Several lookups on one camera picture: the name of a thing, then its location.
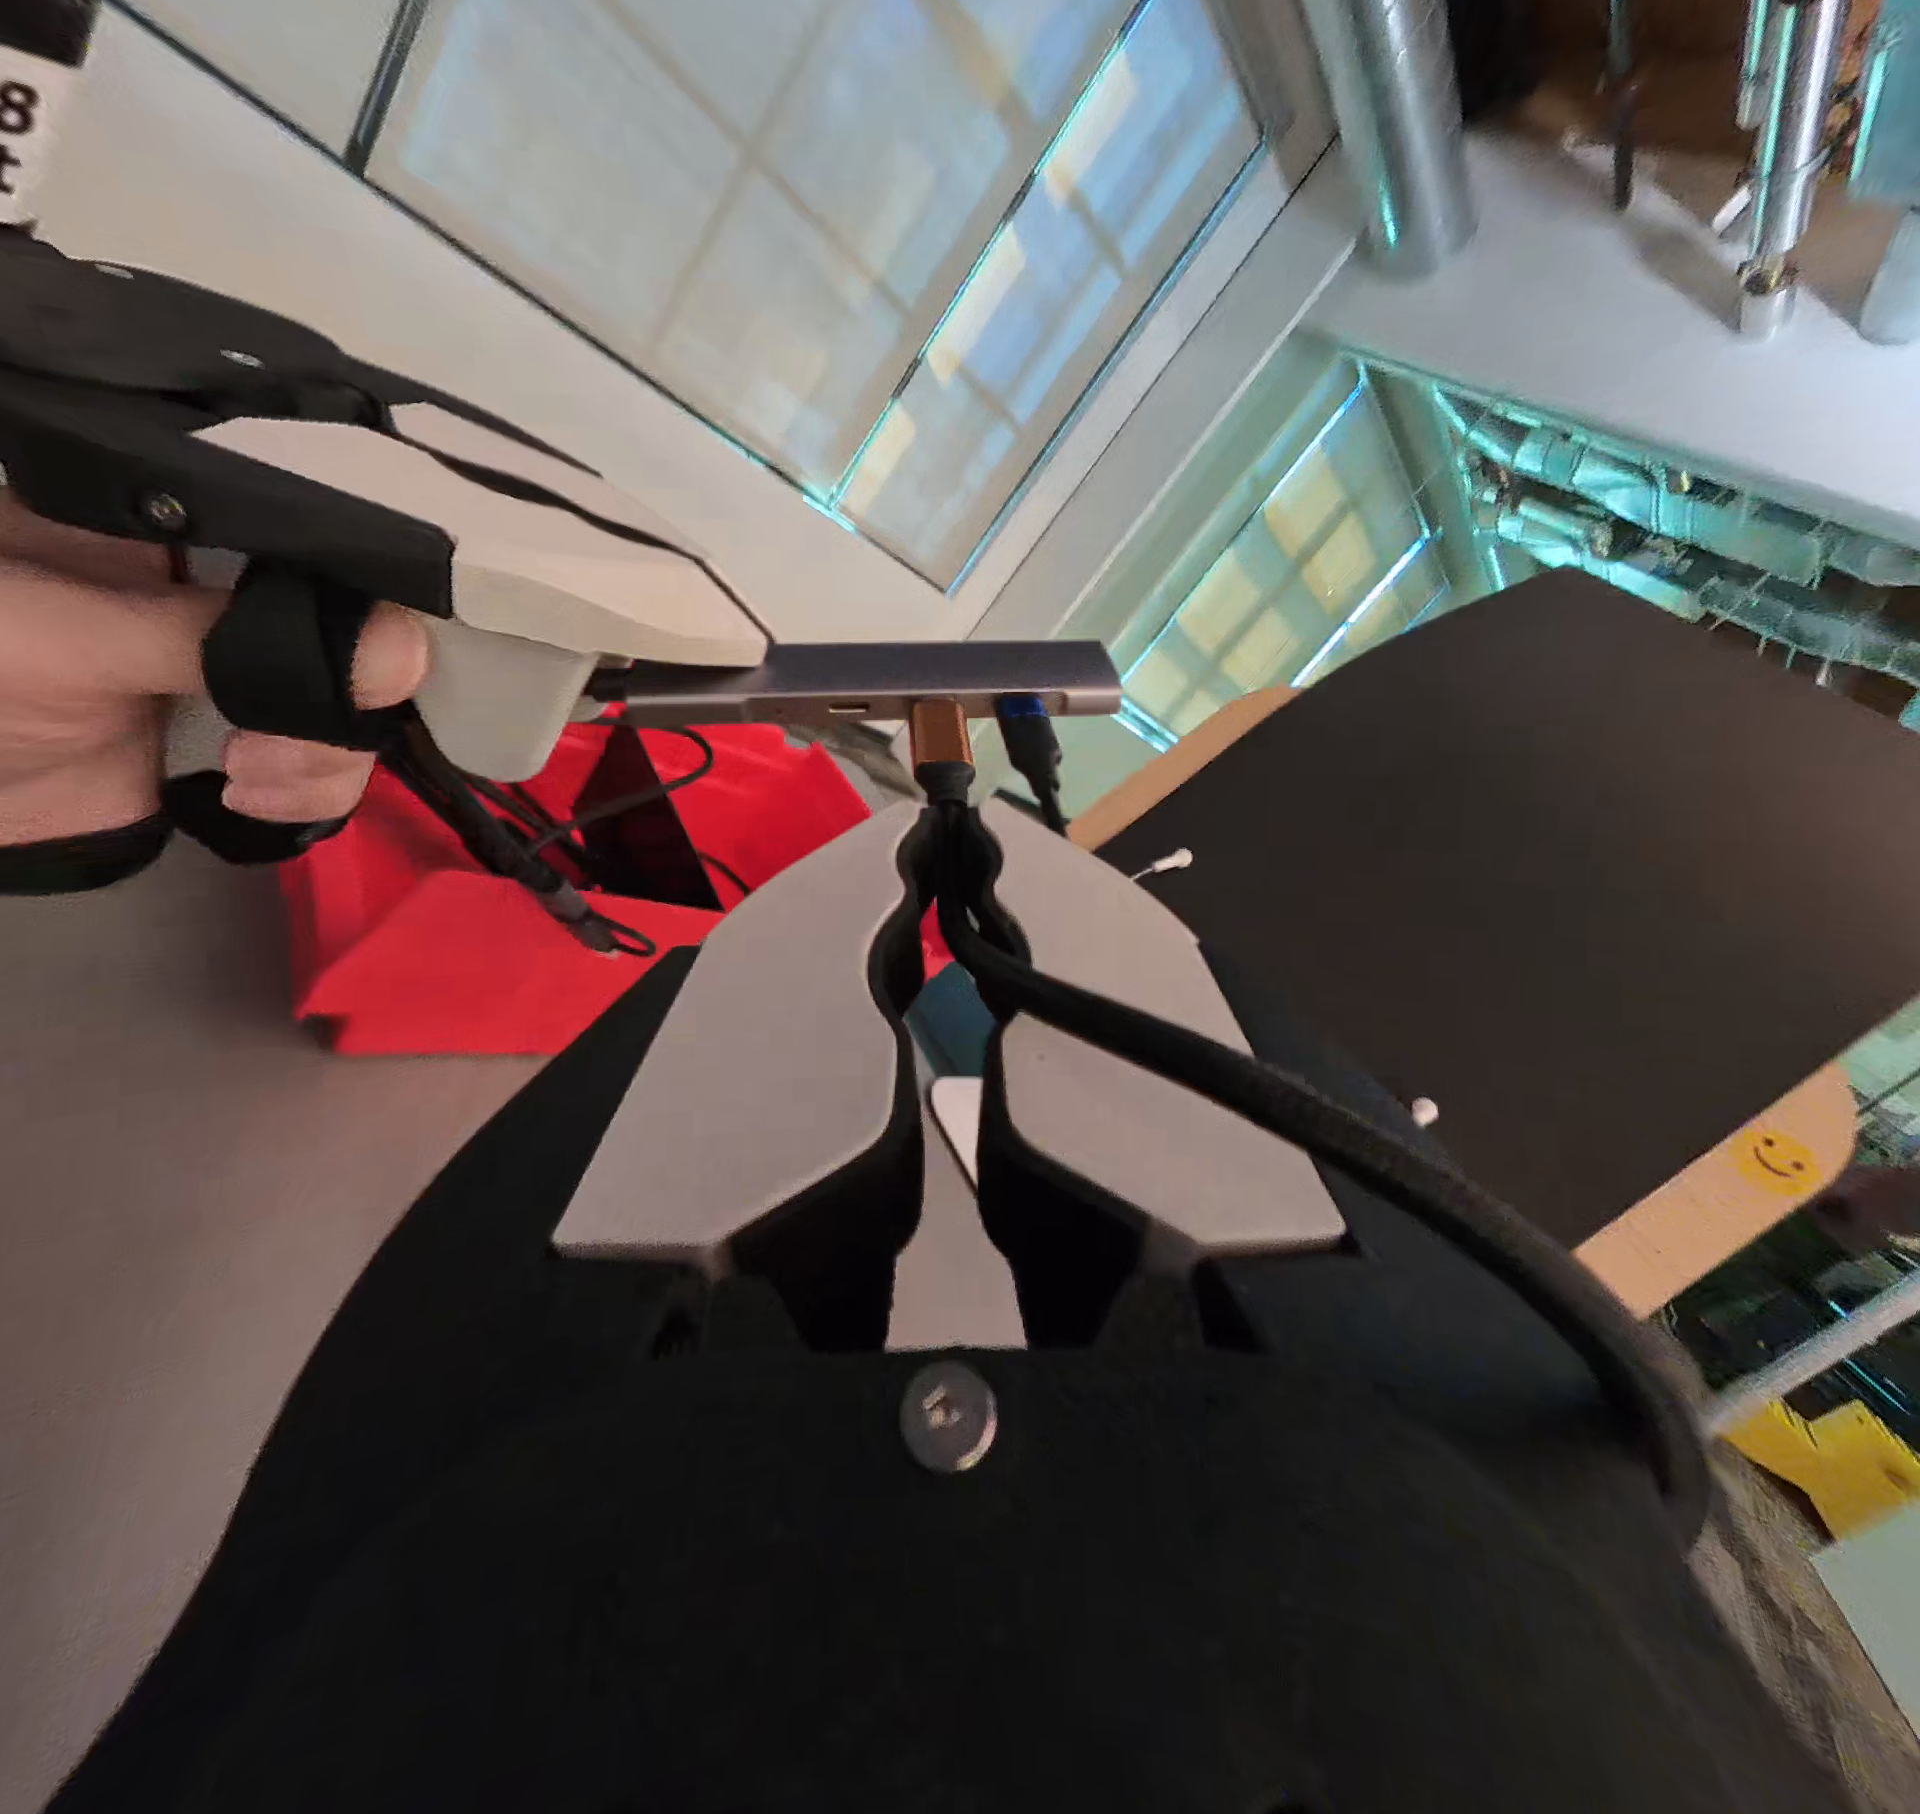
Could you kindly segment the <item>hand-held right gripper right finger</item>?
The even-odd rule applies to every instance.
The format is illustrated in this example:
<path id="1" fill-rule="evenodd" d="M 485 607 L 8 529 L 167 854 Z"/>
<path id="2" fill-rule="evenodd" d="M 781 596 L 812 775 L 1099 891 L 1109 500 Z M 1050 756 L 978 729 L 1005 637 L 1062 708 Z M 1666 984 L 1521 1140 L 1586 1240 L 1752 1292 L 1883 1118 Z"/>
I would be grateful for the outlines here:
<path id="1" fill-rule="evenodd" d="M 1159 899 L 1007 803 L 982 817 L 995 899 L 1039 972 L 1251 1056 L 1199 938 Z M 1090 1345 L 1138 1272 L 1189 1281 L 1348 1237 L 1301 1147 L 1030 1014 L 988 1057 L 978 1199 L 1030 1345 Z"/>

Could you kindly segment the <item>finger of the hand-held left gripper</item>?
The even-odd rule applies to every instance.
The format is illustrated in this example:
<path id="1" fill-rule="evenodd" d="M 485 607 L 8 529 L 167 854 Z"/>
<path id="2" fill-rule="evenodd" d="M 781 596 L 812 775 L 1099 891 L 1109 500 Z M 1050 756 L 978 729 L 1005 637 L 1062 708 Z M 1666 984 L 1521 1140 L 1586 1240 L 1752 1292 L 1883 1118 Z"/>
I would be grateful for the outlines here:
<path id="1" fill-rule="evenodd" d="M 201 439 L 302 482 L 334 485 L 414 516 L 449 538 L 452 617 L 426 619 L 429 671 L 440 625 L 631 664 L 751 668 L 771 648 L 752 611 L 704 561 L 616 538 L 558 505 L 518 500 L 396 433 L 253 417 L 227 421 Z"/>
<path id="2" fill-rule="evenodd" d="M 506 433 L 497 425 L 424 402 L 392 405 L 390 422 L 400 439 L 440 457 L 471 479 L 496 482 L 497 489 L 518 500 L 565 508 L 597 529 L 641 545 L 690 561 L 704 558 L 704 551 L 681 530 L 597 473 Z"/>

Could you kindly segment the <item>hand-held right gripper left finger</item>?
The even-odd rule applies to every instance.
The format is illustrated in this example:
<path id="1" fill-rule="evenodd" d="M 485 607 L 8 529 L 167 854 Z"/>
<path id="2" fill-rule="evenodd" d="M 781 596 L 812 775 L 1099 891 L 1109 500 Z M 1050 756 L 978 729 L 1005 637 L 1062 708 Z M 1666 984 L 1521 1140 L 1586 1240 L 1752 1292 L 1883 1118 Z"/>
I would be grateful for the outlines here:
<path id="1" fill-rule="evenodd" d="M 880 1345 L 923 1208 L 901 803 L 699 945 L 555 1227 L 560 1256 L 759 1280 L 811 1345 Z"/>

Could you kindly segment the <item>grey usb hub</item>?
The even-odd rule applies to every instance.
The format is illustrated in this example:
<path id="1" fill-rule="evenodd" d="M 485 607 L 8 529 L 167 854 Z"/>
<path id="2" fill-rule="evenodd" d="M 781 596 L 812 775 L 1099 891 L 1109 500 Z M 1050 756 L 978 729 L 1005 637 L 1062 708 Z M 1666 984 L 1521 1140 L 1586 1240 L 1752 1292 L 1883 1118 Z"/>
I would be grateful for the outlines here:
<path id="1" fill-rule="evenodd" d="M 546 768 L 569 728 L 912 724 L 923 707 L 960 724 L 1058 722 L 1114 716 L 1121 702 L 1121 678 L 1097 641 L 775 644 L 751 668 L 694 668 L 440 625 L 429 678 L 380 763 L 480 868 L 529 892 L 576 943 L 651 958 L 654 941 L 592 908 L 585 887 L 549 862 L 583 827 L 510 825 L 497 801 Z"/>

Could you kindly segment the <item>red plastic bin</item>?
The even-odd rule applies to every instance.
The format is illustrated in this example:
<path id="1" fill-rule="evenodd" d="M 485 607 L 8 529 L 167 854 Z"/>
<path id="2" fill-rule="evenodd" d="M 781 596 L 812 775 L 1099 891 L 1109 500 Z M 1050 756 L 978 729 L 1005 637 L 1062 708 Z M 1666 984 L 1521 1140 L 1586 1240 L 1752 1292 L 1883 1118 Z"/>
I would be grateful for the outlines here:
<path id="1" fill-rule="evenodd" d="M 607 728 L 571 728 L 538 775 L 497 793 L 508 824 L 572 824 Z M 760 887 L 874 815 L 821 745 L 772 725 L 694 731 L 717 760 L 678 796 L 678 815 L 717 911 L 592 889 L 574 839 L 547 853 L 592 908 L 654 941 L 651 958 L 592 954 L 380 769 L 349 824 L 278 874 L 295 1014 L 341 1056 L 554 1056 L 667 954 L 699 945 Z"/>

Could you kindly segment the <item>braided cable orange plug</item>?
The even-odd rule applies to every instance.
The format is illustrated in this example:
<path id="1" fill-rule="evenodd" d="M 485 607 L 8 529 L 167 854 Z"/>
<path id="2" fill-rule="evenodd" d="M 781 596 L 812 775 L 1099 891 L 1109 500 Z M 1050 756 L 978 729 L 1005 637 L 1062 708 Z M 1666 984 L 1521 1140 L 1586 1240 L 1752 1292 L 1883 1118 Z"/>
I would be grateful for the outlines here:
<path id="1" fill-rule="evenodd" d="M 997 1016 L 1023 1016 L 1199 1096 L 1262 1132 L 1331 1159 L 1501 1280 L 1579 1352 L 1636 1430 L 1683 1551 L 1714 1516 L 1714 1476 L 1692 1408 L 1651 1333 L 1573 1255 L 1481 1192 L 1412 1124 L 1386 1127 L 1304 1075 L 1036 968 L 995 900 L 1000 851 L 971 805 L 974 756 L 955 699 L 910 705 L 912 775 L 934 839 L 934 902 L 947 941 Z"/>

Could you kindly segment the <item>black cable blue plug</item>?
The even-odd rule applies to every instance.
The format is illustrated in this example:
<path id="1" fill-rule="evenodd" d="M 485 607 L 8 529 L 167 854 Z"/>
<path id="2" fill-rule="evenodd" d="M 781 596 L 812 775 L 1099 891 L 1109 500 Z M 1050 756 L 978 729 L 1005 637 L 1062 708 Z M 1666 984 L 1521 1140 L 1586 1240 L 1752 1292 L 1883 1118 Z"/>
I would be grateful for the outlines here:
<path id="1" fill-rule="evenodd" d="M 1062 749 L 1052 714 L 1042 696 L 1000 696 L 995 702 L 995 722 L 1012 769 L 1026 781 L 1039 820 L 1060 836 L 1067 836 L 1067 817 L 1062 806 Z"/>

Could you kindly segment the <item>yellow plastic bin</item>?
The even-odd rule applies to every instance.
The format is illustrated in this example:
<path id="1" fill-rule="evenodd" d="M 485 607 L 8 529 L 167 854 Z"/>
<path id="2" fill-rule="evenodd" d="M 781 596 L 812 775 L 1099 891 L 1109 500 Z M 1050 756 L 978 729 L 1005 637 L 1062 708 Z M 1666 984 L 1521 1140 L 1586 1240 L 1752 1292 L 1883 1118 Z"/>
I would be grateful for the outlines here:
<path id="1" fill-rule="evenodd" d="M 1815 1419 L 1772 1401 L 1724 1438 L 1798 1490 L 1834 1540 L 1856 1539 L 1918 1501 L 1918 1452 L 1858 1401 Z"/>

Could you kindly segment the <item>person's left hand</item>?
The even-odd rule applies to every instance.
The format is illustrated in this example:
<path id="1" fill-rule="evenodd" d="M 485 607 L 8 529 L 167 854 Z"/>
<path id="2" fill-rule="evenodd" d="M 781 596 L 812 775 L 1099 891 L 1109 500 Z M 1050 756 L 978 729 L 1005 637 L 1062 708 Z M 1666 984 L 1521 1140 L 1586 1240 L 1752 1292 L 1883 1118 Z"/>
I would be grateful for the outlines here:
<path id="1" fill-rule="evenodd" d="M 131 827 L 159 808 L 164 733 L 204 693 L 202 646 L 225 597 L 179 584 L 163 550 L 47 522 L 3 494 L 3 844 Z M 361 708 L 410 700 L 429 666 L 414 614 L 374 607 L 349 690 Z M 372 755 L 234 731 L 229 810 L 334 822 L 361 801 Z"/>

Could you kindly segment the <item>black charger box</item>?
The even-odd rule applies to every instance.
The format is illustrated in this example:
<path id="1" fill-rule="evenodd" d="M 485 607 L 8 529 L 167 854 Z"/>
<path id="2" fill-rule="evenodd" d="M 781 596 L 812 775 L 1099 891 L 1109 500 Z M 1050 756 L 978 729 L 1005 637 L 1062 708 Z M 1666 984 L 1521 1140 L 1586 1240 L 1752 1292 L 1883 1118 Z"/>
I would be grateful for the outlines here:
<path id="1" fill-rule="evenodd" d="M 995 1034 L 995 1016 L 974 979 L 947 964 L 918 992 L 907 1027 L 934 1078 L 982 1078 Z"/>

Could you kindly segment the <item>black bin divider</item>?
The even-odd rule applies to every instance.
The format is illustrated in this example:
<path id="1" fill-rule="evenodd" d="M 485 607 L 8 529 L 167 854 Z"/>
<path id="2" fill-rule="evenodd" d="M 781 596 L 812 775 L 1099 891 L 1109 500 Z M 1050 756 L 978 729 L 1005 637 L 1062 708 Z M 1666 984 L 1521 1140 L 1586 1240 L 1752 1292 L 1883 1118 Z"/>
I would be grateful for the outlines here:
<path id="1" fill-rule="evenodd" d="M 715 749 L 692 729 L 607 728 L 607 743 L 572 805 L 572 836 L 592 889 L 665 908 L 722 906 L 678 815 L 678 796 L 715 760 Z"/>

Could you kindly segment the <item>large window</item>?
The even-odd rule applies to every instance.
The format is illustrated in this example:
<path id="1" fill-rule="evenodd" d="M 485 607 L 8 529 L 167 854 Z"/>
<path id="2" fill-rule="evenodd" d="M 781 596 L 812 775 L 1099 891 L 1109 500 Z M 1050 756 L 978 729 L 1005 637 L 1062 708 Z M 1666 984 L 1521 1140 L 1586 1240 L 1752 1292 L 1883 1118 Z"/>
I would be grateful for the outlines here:
<path id="1" fill-rule="evenodd" d="M 372 179 L 948 591 L 1255 153 L 1203 0 L 433 0 Z"/>

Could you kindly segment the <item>black board wooden rim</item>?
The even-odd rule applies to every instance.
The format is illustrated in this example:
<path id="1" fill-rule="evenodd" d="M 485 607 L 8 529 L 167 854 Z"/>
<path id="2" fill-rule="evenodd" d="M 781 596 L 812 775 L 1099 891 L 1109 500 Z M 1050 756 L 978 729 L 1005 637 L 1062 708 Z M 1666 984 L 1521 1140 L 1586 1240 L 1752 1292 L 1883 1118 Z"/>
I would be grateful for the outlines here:
<path id="1" fill-rule="evenodd" d="M 1843 1056 L 1915 1000 L 1918 746 L 1617 588 L 1548 572 L 1304 693 L 1238 699 L 1072 841 L 1404 1097 L 1657 1312 L 1853 1155 Z"/>

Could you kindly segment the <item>glass partition window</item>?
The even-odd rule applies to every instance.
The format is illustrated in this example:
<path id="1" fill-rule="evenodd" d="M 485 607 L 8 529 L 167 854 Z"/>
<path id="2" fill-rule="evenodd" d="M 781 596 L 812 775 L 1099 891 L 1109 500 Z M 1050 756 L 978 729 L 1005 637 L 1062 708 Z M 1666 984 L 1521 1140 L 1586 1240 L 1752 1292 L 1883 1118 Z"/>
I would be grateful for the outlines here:
<path id="1" fill-rule="evenodd" d="M 1453 568 L 1373 375 L 1336 353 L 1279 408 L 1279 369 L 1222 434 L 1221 481 L 1108 652 L 1118 724 L 1166 750 L 1230 702 L 1304 691 L 1448 608 Z"/>

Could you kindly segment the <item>silver air duct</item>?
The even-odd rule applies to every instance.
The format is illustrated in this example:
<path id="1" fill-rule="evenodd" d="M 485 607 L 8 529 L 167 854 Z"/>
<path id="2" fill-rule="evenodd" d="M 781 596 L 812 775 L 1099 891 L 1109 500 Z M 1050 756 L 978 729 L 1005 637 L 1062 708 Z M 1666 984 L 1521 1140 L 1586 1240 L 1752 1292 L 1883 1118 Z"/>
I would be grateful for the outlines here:
<path id="1" fill-rule="evenodd" d="M 1474 239 L 1445 0 L 1299 0 L 1379 273 L 1427 281 Z"/>

